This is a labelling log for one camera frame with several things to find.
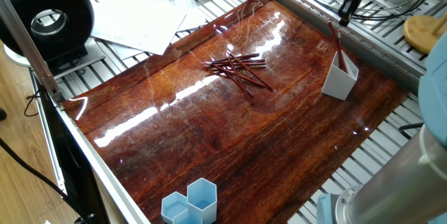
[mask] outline metal bar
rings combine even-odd
[[[46,88],[47,92],[57,103],[63,102],[64,97],[62,96],[61,90],[57,86],[53,75],[46,66],[40,52],[37,50],[36,45],[34,45],[31,36],[28,34],[27,29],[25,29],[19,15],[9,0],[0,0],[0,18],[3,20],[15,42],[19,45],[21,51],[28,59],[38,79]]]

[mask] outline black ring light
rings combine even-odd
[[[45,61],[60,64],[87,53],[84,44],[94,25],[90,0],[10,1]],[[59,19],[48,27],[38,24],[35,19],[45,10],[53,10],[59,15]],[[23,55],[1,20],[0,39],[12,51]]]

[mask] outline pile of pencils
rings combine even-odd
[[[337,30],[337,35],[335,35],[334,27],[332,25],[332,22],[328,22],[330,33],[332,34],[332,38],[334,39],[335,45],[337,46],[337,54],[338,54],[338,65],[339,68],[341,68],[345,73],[348,73],[346,69],[346,64],[343,60],[343,54],[342,54],[342,31],[340,29]]]
[[[259,57],[259,53],[235,57],[233,54],[227,51],[225,59],[204,61],[202,62],[202,65],[206,68],[214,69],[220,73],[224,73],[229,79],[234,81],[234,83],[236,83],[236,85],[241,88],[241,90],[243,90],[249,102],[253,105],[252,98],[254,98],[254,95],[247,88],[245,88],[244,82],[242,80],[258,85],[260,87],[267,87],[273,90],[272,87],[270,87],[266,82],[264,82],[264,80],[262,80],[257,74],[255,74],[252,69],[250,69],[250,66],[265,66],[265,59],[251,59],[254,57]],[[237,71],[241,68],[247,69],[256,79],[259,80],[259,82],[248,77],[241,76]]]

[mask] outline wooden stool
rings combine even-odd
[[[429,54],[439,38],[447,31],[447,13],[441,19],[429,15],[415,15],[404,23],[408,42],[424,54]]]

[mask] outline wooden board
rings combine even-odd
[[[201,66],[261,53],[274,91],[245,95]],[[204,177],[217,223],[285,223],[407,92],[359,68],[346,101],[321,93],[331,40],[272,0],[248,0],[64,107],[151,223],[161,200]]]

